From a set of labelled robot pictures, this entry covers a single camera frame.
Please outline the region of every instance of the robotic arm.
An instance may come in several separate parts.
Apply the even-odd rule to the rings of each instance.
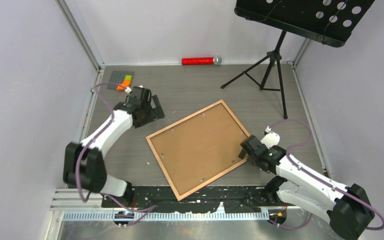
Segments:
[[[139,128],[165,117],[160,101],[151,90],[141,86],[133,87],[126,101],[119,102],[113,109],[114,119],[110,116],[94,133],[80,143],[71,142],[65,148],[63,180],[76,185],[76,161],[82,149],[92,141],[80,162],[80,183],[82,188],[93,193],[110,194],[128,201],[132,195],[132,184],[115,178],[105,169],[104,157],[116,140],[132,126]],[[111,125],[97,136],[110,122]]]
[[[370,205],[365,190],[357,184],[349,187],[327,178],[290,154],[294,164],[286,156],[286,150],[277,146],[279,140],[279,135],[270,132],[262,140],[251,135],[240,144],[239,157],[248,154],[247,161],[251,165],[277,175],[265,186],[264,196],[272,204],[283,202],[299,206],[325,220],[345,240],[357,240],[375,214],[339,190]]]

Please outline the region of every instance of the brown board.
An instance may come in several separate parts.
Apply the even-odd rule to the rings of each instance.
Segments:
[[[146,140],[180,201],[246,162],[238,157],[250,133],[220,100]]]

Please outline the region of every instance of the wooden frame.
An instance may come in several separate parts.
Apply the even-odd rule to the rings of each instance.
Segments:
[[[198,116],[198,115],[200,115],[200,114],[202,114],[203,116],[205,116],[205,114],[204,114],[205,111],[208,111],[208,110],[210,110],[210,109],[212,109],[212,108],[214,108],[214,107],[216,107],[216,106],[219,106],[219,105],[222,105],[222,106],[225,108],[225,110],[227,111],[228,115],[230,115],[231,118],[232,118],[232,123],[235,122],[235,123],[237,124],[238,129],[241,130],[241,132],[240,132],[240,136],[239,136],[239,135],[238,135],[238,136],[233,136],[232,138],[236,138],[236,139],[238,139],[238,141],[242,141],[243,139],[249,137],[249,136],[250,136],[250,133],[245,129],[245,127],[242,125],[242,123],[241,123],[241,122],[238,120],[238,118],[233,114],[232,110],[227,106],[227,104],[226,104],[225,101],[223,101],[223,100],[219,100],[219,101],[217,101],[217,102],[215,102],[215,103],[213,103],[213,104],[211,104],[211,105],[209,105],[209,106],[207,106],[207,107],[205,107],[205,108],[203,108],[203,109],[201,109],[201,110],[199,110],[199,111],[197,111],[197,112],[195,112],[195,113],[193,113],[193,114],[191,114],[191,115],[189,115],[189,116],[187,116],[187,117],[185,117],[185,118],[183,118],[183,119],[181,119],[181,120],[179,120],[179,121],[177,121],[177,122],[175,122],[175,123],[173,123],[173,124],[171,124],[171,125],[169,125],[169,126],[167,126],[167,127],[165,127],[165,128],[163,128],[163,129],[161,129],[161,130],[159,130],[159,131],[157,131],[157,132],[155,132],[155,133],[153,133],[153,134],[151,134],[151,135],[149,135],[149,136],[146,137],[146,140],[147,140],[147,142],[148,142],[148,144],[149,144],[149,146],[150,146],[150,148],[151,148],[151,150],[152,150],[152,152],[153,152],[153,154],[154,154],[156,160],[158,161],[158,164],[159,164],[159,166],[161,167],[162,172],[164,173],[165,177],[167,178],[168,183],[170,184],[170,186],[171,186],[171,188],[172,188],[172,190],[173,190],[173,192],[174,192],[174,195],[176,196],[176,198],[177,198],[178,201],[180,201],[180,200],[186,198],[187,196],[191,195],[192,193],[198,191],[199,189],[201,189],[201,188],[205,187],[206,185],[210,184],[211,182],[217,180],[218,178],[222,177],[223,175],[227,174],[228,172],[232,171],[233,169],[235,169],[235,168],[239,167],[240,165],[244,164],[244,163],[246,162],[246,159],[240,159],[240,158],[237,157],[238,154],[239,154],[239,152],[240,152],[240,150],[239,150],[237,153],[235,153],[236,155],[234,156],[234,157],[235,157],[234,160],[232,160],[231,163],[228,163],[228,164],[230,165],[230,164],[233,164],[233,163],[236,162],[235,164],[231,165],[231,166],[228,167],[227,169],[224,169],[223,171],[221,171],[220,173],[216,174],[215,176],[213,176],[213,177],[211,177],[211,178],[209,178],[209,179],[204,179],[204,178],[203,178],[203,179],[201,180],[201,182],[202,182],[201,184],[199,184],[199,185],[193,187],[192,189],[188,190],[187,192],[185,192],[185,193],[179,193],[179,191],[178,191],[178,189],[176,188],[174,182],[172,181],[171,176],[169,175],[169,172],[168,172],[167,169],[166,169],[166,166],[164,165],[164,163],[163,163],[163,161],[162,161],[162,159],[161,159],[161,157],[164,158],[164,155],[161,154],[162,156],[160,156],[160,154],[158,153],[156,147],[154,146],[154,144],[153,144],[153,142],[152,142],[152,138],[158,136],[159,134],[162,134],[162,133],[166,132],[167,130],[174,131],[174,127],[176,127],[176,126],[179,127],[180,124],[184,123],[185,121],[187,121],[187,120],[189,120],[189,119],[192,119],[192,118],[195,117],[195,116]],[[230,161],[230,159],[227,159],[227,160],[225,161],[225,160],[224,160],[224,157],[222,157],[222,158],[223,158],[223,159],[222,159],[223,164],[225,164],[225,162],[229,162],[229,161]]]

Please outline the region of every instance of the red microphone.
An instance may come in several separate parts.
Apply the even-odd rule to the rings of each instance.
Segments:
[[[181,60],[182,65],[205,65],[205,64],[220,65],[221,63],[222,63],[222,58],[219,56],[182,58]]]

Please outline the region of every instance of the round hole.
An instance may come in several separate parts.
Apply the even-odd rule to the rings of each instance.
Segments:
[[[337,16],[330,16],[330,17],[329,17],[329,21],[330,21],[331,23],[335,23],[336,21],[338,21],[338,17],[337,17]]]
[[[325,14],[322,12],[322,11],[318,11],[316,14],[315,14],[315,17],[318,18],[318,19],[321,19],[323,18]]]
[[[359,7],[359,6],[355,6],[354,8],[352,8],[351,12],[353,14],[359,14],[360,12],[362,11],[362,8]]]
[[[353,24],[353,22],[351,20],[345,20],[343,21],[343,26],[348,28],[349,26],[351,26],[351,24]]]
[[[341,1],[340,3],[338,3],[337,5],[337,8],[339,10],[343,10],[347,5],[345,4],[345,2]]]

